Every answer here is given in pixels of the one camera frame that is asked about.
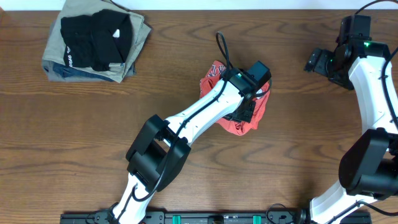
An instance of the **gray folded shirt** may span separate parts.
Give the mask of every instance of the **gray folded shirt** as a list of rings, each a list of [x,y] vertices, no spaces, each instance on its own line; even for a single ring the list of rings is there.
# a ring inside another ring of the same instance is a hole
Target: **gray folded shirt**
[[[123,78],[129,72],[129,69],[133,66],[134,61],[136,60],[139,52],[141,51],[142,47],[144,46],[144,42],[150,32],[150,28],[144,24],[144,17],[138,15],[133,12],[127,12],[123,9],[118,8],[117,6],[103,2],[100,0],[66,0],[65,5],[63,6],[62,11],[57,17],[55,21],[53,30],[50,32],[50,37],[47,41],[47,46],[44,51],[44,55],[42,58],[42,65],[43,67],[47,68],[46,71],[47,75],[50,72],[54,72],[53,70],[53,63],[58,63],[60,65],[65,65],[63,61],[63,54],[65,51],[65,43],[62,39],[60,29],[61,23],[60,20],[63,17],[73,17],[73,16],[80,16],[80,15],[92,15],[96,12],[99,12],[102,9],[110,9],[118,12],[128,13],[130,15],[130,20],[133,29],[133,37],[132,37],[132,45],[127,56],[126,63],[121,66],[120,63],[111,63],[109,64],[110,70],[105,72],[97,72],[94,71],[92,68],[74,68],[83,72],[88,72],[96,75],[101,75],[108,79],[114,80],[120,83]],[[61,81],[61,82],[86,82],[84,77],[80,77],[77,79],[69,79],[65,80],[65,78],[56,77],[53,78],[52,81]]]

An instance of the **white background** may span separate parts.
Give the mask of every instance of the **white background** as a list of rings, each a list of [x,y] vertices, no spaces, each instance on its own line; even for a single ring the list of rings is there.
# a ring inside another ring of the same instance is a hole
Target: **white background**
[[[114,0],[137,10],[359,9],[372,0]],[[8,10],[61,10],[65,0],[0,0]],[[398,9],[381,2],[370,9]]]

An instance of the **wooden tabletop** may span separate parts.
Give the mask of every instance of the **wooden tabletop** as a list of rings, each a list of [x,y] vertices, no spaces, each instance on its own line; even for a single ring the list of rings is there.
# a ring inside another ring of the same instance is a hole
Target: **wooden tabletop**
[[[343,154],[361,136],[354,91],[303,67],[315,47],[333,50],[354,11],[141,11],[153,28],[122,83],[48,82],[40,64],[58,12],[0,17],[0,222],[58,223],[63,212],[118,202],[129,146],[153,114],[166,118],[199,96],[199,80],[222,60],[223,31],[237,67],[257,60],[273,86],[258,130],[235,136],[215,124],[192,146],[180,175],[150,206],[169,211],[308,206],[338,180]],[[394,49],[397,11],[372,15],[371,35]],[[398,57],[393,60],[398,78]],[[396,198],[375,203],[397,210]],[[372,213],[375,223],[398,223]]]

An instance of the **crumpled red fabric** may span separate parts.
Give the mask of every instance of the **crumpled red fabric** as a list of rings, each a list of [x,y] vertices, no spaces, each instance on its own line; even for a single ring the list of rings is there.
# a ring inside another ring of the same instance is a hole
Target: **crumpled red fabric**
[[[220,75],[225,69],[226,67],[221,62],[213,62],[213,65],[209,69],[206,76],[200,80],[200,98],[204,97],[208,92],[211,91],[211,89],[213,89],[218,80],[220,80]],[[262,93],[268,88],[269,84],[266,83],[257,93]],[[250,123],[244,121],[238,123],[235,121],[228,121],[224,118],[219,119],[217,123],[228,132],[238,136],[246,134],[250,131],[250,129],[257,129],[262,115],[264,115],[264,112],[266,112],[266,104],[270,93],[271,92],[268,91],[268,93],[266,93],[264,96],[253,99],[256,102],[256,107],[254,108],[253,117]]]

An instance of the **wood grain surface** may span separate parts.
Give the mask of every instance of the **wood grain surface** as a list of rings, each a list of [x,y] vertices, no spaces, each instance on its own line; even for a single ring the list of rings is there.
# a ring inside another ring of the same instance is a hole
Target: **wood grain surface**
[[[361,135],[354,91],[303,67],[313,48],[333,50],[353,11],[140,11],[153,28],[137,76],[118,83],[48,82],[40,64],[58,12],[0,16],[0,223],[59,223],[63,212],[118,202],[124,156],[144,122],[194,103],[221,30],[231,61],[261,60],[273,87],[258,130],[234,136],[215,124],[180,175],[150,206],[170,211],[306,206],[338,180],[342,155]],[[398,45],[397,11],[372,15],[374,40]],[[398,57],[393,60],[398,86]],[[397,210],[396,198],[377,205]],[[374,223],[398,223],[372,213]]]

